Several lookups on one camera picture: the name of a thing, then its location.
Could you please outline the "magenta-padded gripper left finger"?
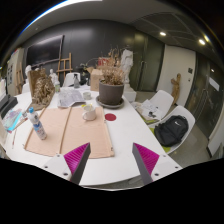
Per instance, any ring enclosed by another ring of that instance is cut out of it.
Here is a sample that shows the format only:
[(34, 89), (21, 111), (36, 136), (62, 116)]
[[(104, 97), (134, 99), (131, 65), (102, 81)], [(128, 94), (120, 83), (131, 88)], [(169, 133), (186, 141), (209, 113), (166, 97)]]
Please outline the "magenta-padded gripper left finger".
[(56, 154), (42, 166), (42, 169), (78, 185), (90, 152), (90, 144), (86, 143), (65, 155)]

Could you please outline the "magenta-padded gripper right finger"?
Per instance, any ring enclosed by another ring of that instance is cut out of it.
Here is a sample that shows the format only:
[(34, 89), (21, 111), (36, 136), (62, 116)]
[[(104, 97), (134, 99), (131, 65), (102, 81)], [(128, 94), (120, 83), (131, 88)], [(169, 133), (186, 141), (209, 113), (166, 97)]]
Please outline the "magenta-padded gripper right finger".
[(159, 155), (137, 143), (133, 144), (132, 153), (144, 185), (150, 184), (182, 169), (182, 167), (167, 154)]

